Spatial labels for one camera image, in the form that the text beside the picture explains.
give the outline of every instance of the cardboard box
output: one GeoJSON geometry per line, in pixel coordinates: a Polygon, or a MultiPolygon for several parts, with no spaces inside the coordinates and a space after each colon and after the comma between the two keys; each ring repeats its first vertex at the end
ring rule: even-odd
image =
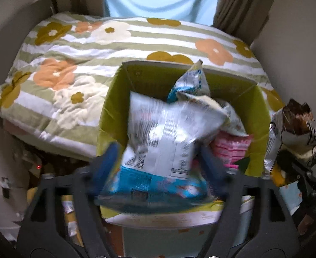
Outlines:
{"type": "MultiPolygon", "coordinates": [[[[99,122],[97,155],[103,154],[112,141],[121,145],[120,155],[126,148],[130,91],[166,101],[172,86],[189,68],[190,65],[159,61],[124,62],[117,70],[104,102],[99,122]]],[[[247,133],[253,134],[254,138],[247,152],[250,164],[245,173],[260,177],[271,122],[261,88],[255,81],[244,76],[213,69],[203,70],[211,97],[230,102],[242,119],[247,133]]],[[[120,161],[121,157],[114,171],[118,169],[120,161]]],[[[105,218],[116,215],[106,209],[102,210],[102,214],[105,218]]]]}

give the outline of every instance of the striped blanket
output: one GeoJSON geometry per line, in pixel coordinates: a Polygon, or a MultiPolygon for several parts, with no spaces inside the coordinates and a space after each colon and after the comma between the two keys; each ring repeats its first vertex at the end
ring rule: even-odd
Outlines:
{"type": "Polygon", "coordinates": [[[192,64],[243,75],[276,96],[250,48],[213,27],[159,18],[98,18],[63,12],[24,39],[4,84],[4,127],[39,149],[88,160],[96,155],[104,98],[127,60],[192,64]]]}

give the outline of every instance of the orange flower pattern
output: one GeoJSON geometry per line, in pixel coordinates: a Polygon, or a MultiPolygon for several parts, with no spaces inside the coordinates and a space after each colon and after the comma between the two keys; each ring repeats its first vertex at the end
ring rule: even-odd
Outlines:
{"type": "Polygon", "coordinates": [[[254,53],[245,42],[241,40],[233,40],[233,43],[236,45],[236,50],[238,51],[238,53],[246,58],[255,58],[254,53]]]}
{"type": "Polygon", "coordinates": [[[10,84],[7,84],[1,91],[0,108],[8,109],[18,98],[21,92],[21,84],[25,82],[31,75],[31,72],[23,73],[18,71],[14,74],[10,84]]]}
{"type": "Polygon", "coordinates": [[[153,61],[164,61],[164,62],[174,62],[174,63],[182,63],[182,64],[190,64],[193,65],[193,61],[182,54],[171,55],[165,51],[156,51],[149,54],[146,57],[146,60],[153,60],[153,61]]]}
{"type": "Polygon", "coordinates": [[[42,27],[36,36],[35,45],[39,46],[43,43],[51,43],[54,40],[64,37],[72,25],[62,25],[57,22],[50,22],[47,26],[42,27]]]}
{"type": "Polygon", "coordinates": [[[58,62],[54,58],[48,58],[42,62],[33,80],[39,86],[58,91],[71,86],[74,82],[73,71],[76,68],[77,66],[71,60],[58,62]]]}
{"type": "Polygon", "coordinates": [[[97,21],[94,23],[90,22],[78,22],[75,31],[77,33],[83,33],[83,32],[92,32],[93,30],[96,30],[99,26],[101,26],[103,22],[97,21]]]}
{"type": "Polygon", "coordinates": [[[218,65],[223,66],[225,62],[232,62],[233,56],[223,45],[213,39],[199,40],[195,43],[197,50],[208,54],[208,59],[218,65]]]}
{"type": "Polygon", "coordinates": [[[159,25],[159,26],[167,25],[167,26],[172,26],[172,27],[178,27],[181,25],[181,22],[178,20],[155,18],[155,17],[150,17],[150,18],[147,18],[146,20],[150,24],[159,25]]]}

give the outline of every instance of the pink package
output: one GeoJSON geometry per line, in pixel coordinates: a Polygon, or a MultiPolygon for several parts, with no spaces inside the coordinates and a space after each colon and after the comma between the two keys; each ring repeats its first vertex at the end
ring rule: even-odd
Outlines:
{"type": "Polygon", "coordinates": [[[223,160],[224,164],[233,164],[245,157],[253,135],[238,137],[220,131],[210,143],[213,154],[223,160]]]}

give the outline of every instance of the white flower pattern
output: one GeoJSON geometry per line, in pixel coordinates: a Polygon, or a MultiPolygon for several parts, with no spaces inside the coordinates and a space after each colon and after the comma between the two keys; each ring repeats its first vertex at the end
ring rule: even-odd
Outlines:
{"type": "Polygon", "coordinates": [[[108,45],[114,41],[122,41],[131,37],[129,24],[119,21],[109,21],[91,32],[96,43],[108,45]]]}
{"type": "Polygon", "coordinates": [[[108,86],[96,82],[90,75],[78,77],[72,86],[55,92],[53,100],[56,111],[53,117],[64,129],[91,122],[97,124],[108,89],[108,86]],[[83,100],[76,103],[71,97],[78,92],[82,94],[83,100]]]}

